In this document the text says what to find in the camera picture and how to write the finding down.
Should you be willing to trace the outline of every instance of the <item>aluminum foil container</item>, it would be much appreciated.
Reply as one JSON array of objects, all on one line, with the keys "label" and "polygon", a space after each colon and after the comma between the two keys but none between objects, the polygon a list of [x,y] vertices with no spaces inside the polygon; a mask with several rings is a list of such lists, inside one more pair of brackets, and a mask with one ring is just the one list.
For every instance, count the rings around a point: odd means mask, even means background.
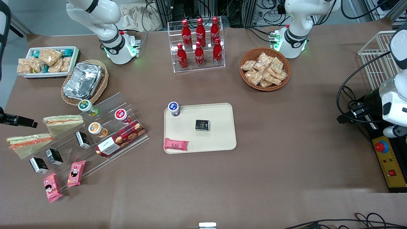
[{"label": "aluminum foil container", "polygon": [[77,63],[71,78],[63,87],[63,93],[74,99],[90,99],[95,92],[103,69],[99,65]]}]

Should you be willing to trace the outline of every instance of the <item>red button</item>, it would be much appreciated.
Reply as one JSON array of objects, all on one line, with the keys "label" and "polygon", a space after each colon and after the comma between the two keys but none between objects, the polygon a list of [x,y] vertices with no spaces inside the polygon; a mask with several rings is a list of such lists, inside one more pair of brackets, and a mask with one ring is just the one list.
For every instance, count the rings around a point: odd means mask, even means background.
[{"label": "red button", "polygon": [[374,145],[374,148],[375,148],[377,151],[379,151],[379,152],[383,152],[383,151],[386,149],[386,147],[384,146],[384,144],[381,143],[381,142],[376,143],[376,144]]}]

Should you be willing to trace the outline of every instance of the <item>red emergency stop button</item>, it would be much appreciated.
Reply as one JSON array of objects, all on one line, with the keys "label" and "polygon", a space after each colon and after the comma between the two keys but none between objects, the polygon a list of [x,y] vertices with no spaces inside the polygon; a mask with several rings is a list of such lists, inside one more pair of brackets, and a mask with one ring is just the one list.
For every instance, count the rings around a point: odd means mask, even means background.
[{"label": "red emergency stop button", "polygon": [[389,151],[389,145],[385,141],[380,141],[374,145],[374,148],[382,153],[387,153]]}]

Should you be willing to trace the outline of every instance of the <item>table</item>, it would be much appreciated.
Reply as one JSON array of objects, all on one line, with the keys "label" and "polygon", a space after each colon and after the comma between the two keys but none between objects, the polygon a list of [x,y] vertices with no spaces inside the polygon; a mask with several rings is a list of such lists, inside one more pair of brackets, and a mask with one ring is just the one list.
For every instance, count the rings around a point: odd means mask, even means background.
[{"label": "table", "polygon": [[[406,224],[406,195],[387,193],[369,142],[354,125],[336,121],[337,90],[361,66],[356,52],[382,30],[391,30],[389,20],[315,26],[306,50],[290,60],[290,81],[275,92],[256,91],[240,78],[241,56],[265,45],[244,29],[225,30],[226,68],[180,74],[173,73],[166,32],[149,34],[140,58],[123,66],[108,60],[94,35],[30,35],[29,47],[74,45],[82,52],[80,60],[103,61],[109,84],[99,101],[121,91],[150,139],[50,204],[42,176],[5,143],[9,136],[46,132],[45,126],[1,126],[2,226],[186,229],[217,222],[220,229],[284,228],[322,218],[353,218],[357,211]],[[61,99],[63,81],[18,77],[7,113],[37,121],[78,114]],[[349,86],[357,97],[369,90],[361,74]],[[163,113],[170,101],[230,103],[237,147],[164,153]]]}]

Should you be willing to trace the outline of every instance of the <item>white wire basket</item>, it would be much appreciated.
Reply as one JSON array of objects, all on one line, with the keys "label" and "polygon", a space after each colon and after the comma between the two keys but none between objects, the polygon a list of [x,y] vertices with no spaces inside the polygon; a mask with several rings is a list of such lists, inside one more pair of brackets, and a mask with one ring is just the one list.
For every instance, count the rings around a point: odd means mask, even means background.
[{"label": "white wire basket", "polygon": [[[366,64],[375,57],[388,52],[390,41],[395,31],[378,32],[365,46],[363,46],[358,55],[362,62]],[[392,78],[401,69],[397,66],[392,55],[386,55],[365,67],[372,90],[378,88],[384,81]]]}]

